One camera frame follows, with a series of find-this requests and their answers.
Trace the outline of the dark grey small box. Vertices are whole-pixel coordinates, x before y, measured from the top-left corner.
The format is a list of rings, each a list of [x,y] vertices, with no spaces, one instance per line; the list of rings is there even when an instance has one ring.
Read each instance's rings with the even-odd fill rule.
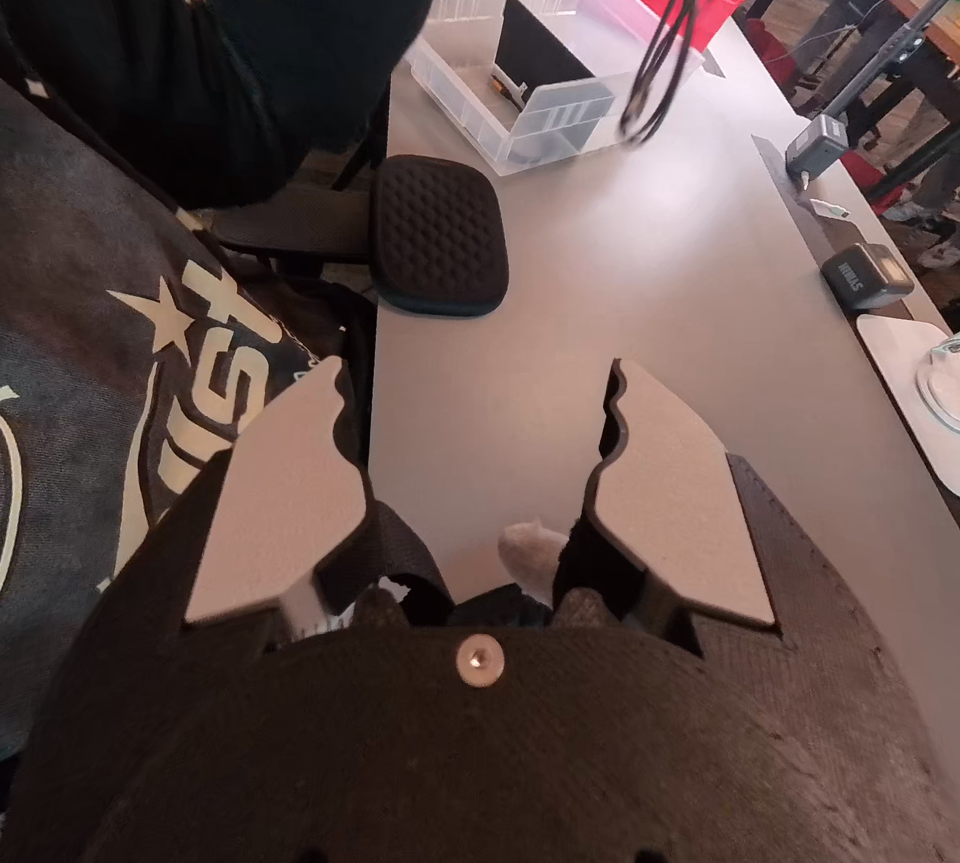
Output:
[[[852,243],[826,259],[820,274],[846,314],[884,309],[916,288],[911,271],[882,244]]]

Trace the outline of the person's left forearm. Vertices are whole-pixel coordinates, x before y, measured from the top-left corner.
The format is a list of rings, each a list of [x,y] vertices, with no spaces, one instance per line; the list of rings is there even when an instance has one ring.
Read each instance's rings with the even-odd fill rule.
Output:
[[[207,0],[239,75],[243,115],[201,209],[265,201],[315,150],[353,147],[433,0]]]

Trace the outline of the black bumpy round mat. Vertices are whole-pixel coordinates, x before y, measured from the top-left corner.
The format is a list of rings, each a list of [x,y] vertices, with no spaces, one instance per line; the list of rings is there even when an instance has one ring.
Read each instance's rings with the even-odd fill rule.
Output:
[[[369,191],[367,245],[379,299],[408,313],[484,317],[509,287],[497,191],[485,173],[460,162],[388,157]]]

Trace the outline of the person's black printed shirt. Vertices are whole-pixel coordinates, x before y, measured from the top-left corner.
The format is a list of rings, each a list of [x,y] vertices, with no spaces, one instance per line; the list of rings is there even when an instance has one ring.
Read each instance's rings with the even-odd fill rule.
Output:
[[[101,594],[210,457],[326,358],[361,401],[375,305],[223,258],[2,84],[2,761]]]

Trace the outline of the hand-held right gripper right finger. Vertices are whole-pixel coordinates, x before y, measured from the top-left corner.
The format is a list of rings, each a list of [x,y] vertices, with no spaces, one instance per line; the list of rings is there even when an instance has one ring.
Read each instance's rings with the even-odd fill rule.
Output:
[[[633,360],[612,361],[583,516],[669,606],[752,630],[777,624],[727,449]]]

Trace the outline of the person's right hand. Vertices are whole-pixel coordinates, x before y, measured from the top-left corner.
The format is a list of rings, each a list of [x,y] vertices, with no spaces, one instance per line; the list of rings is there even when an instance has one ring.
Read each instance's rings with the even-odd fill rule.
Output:
[[[522,593],[541,605],[553,604],[553,586],[568,533],[547,528],[539,519],[511,524],[497,541],[499,561]]]

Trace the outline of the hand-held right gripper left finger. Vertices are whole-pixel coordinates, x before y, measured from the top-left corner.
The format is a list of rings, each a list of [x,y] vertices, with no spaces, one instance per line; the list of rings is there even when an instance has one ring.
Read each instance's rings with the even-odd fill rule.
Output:
[[[277,611],[292,641],[341,611],[317,572],[370,522],[368,478],[336,433],[351,415],[349,375],[332,356],[258,414],[226,466],[184,622],[205,626]]]

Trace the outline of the black flat pouch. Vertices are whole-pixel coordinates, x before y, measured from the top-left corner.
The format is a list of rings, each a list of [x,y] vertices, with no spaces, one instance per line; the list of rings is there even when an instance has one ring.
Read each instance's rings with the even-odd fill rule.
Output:
[[[594,74],[521,0],[505,0],[491,79],[523,112],[535,90],[592,80]]]

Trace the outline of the black light panel on stand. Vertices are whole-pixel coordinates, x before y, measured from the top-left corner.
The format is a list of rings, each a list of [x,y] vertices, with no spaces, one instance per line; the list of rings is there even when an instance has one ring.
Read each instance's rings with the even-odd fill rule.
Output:
[[[878,45],[869,58],[865,58],[863,65],[851,79],[838,89],[825,102],[820,113],[823,116],[838,121],[849,105],[878,77],[882,71],[896,58],[906,52],[906,47],[917,40],[922,41],[924,33],[930,23],[950,0],[927,0],[922,6],[895,31],[893,31],[882,45]]]

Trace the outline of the white plastic bin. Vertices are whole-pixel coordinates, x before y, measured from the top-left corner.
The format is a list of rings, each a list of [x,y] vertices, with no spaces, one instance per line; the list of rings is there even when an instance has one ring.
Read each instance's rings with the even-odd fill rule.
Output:
[[[640,0],[520,0],[594,75],[542,86],[522,112],[492,80],[505,0],[433,0],[405,53],[413,79],[498,176],[620,142],[659,18]]]

